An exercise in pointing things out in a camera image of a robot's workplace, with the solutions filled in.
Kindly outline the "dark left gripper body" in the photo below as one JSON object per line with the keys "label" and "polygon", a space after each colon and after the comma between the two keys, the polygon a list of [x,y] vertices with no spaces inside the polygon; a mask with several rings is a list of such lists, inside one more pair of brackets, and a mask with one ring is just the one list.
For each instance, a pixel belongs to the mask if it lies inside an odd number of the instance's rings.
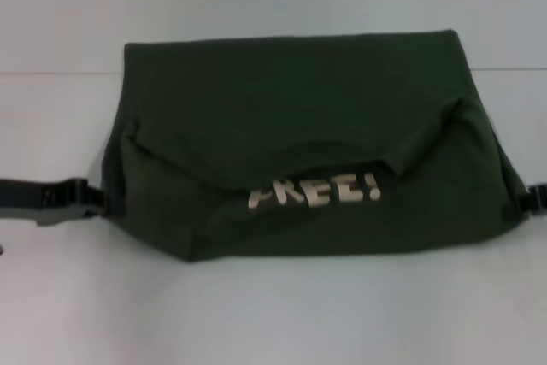
{"label": "dark left gripper body", "polygon": [[1,180],[1,218],[47,227],[93,216],[93,188],[87,180],[57,182]]}

